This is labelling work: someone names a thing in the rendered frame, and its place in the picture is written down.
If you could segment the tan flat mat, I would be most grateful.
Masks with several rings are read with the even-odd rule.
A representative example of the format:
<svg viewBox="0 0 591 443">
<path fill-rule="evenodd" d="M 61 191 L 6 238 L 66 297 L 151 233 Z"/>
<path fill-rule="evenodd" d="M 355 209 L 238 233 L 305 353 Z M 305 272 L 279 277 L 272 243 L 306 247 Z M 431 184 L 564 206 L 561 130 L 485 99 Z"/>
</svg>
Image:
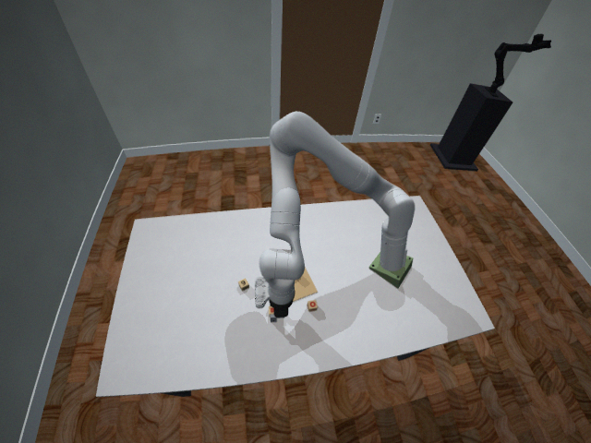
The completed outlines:
<svg viewBox="0 0 591 443">
<path fill-rule="evenodd" d="M 293 302 L 317 292 L 318 291 L 305 268 L 302 277 L 298 280 L 295 280 L 295 298 Z"/>
</svg>

